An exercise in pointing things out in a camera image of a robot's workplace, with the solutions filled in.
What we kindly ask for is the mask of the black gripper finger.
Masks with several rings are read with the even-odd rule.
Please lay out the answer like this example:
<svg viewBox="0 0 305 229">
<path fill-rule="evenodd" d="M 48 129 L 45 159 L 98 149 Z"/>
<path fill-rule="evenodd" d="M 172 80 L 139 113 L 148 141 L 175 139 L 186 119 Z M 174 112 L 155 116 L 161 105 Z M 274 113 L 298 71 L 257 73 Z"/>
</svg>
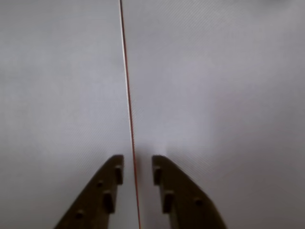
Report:
<svg viewBox="0 0 305 229">
<path fill-rule="evenodd" d="M 212 200 L 169 158 L 152 156 L 153 183 L 172 229 L 225 229 Z"/>
<path fill-rule="evenodd" d="M 123 184 L 123 155 L 110 157 L 66 211 L 56 229 L 107 229 Z"/>
</svg>

